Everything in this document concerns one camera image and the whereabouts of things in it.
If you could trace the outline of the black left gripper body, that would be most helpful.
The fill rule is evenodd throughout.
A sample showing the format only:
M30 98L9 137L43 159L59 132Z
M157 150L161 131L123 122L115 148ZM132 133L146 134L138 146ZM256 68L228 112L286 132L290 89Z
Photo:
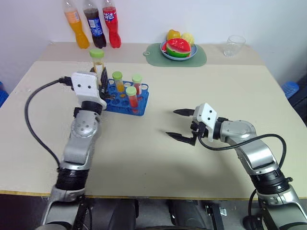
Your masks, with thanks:
M106 84L99 84L98 86L99 96L102 100L109 102L115 100L115 96L111 95L108 91L108 82Z

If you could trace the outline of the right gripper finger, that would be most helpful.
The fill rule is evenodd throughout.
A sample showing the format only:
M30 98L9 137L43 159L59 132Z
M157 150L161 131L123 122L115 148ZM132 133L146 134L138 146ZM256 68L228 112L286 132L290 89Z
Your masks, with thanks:
M193 136L188 138L188 137L184 137L179 133L174 133L174 132L166 132L167 135L169 135L171 138L183 142L183 143L188 143L192 146L195 146L196 143L196 139L197 139L197 134L196 133L192 133Z
M193 116L195 110L194 109L177 109L174 110L173 113L178 114L178 115L182 115L182 116Z

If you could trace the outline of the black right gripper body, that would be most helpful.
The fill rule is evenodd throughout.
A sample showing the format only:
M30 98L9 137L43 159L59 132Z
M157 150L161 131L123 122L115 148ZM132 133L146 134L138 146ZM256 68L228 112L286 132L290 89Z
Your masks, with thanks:
M196 123L195 121L192 121L190 129L193 135L193 139L197 139L198 137L201 138L207 137L206 125L203 122Z

